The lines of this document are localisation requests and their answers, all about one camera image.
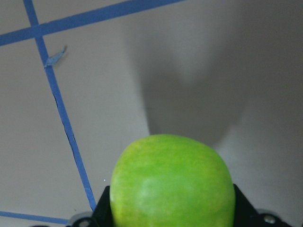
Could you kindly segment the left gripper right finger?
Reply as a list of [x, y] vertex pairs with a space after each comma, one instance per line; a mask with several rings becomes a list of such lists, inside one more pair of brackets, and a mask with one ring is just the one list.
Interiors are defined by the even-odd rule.
[[242, 193], [240, 188], [233, 184], [236, 196], [235, 212], [234, 212], [234, 227], [253, 227], [255, 218], [258, 212]]

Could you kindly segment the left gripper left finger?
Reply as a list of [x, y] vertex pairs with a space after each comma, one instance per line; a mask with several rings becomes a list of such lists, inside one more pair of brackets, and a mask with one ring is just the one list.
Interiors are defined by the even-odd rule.
[[106, 186], [91, 216], [93, 227], [113, 227], [110, 207], [110, 186]]

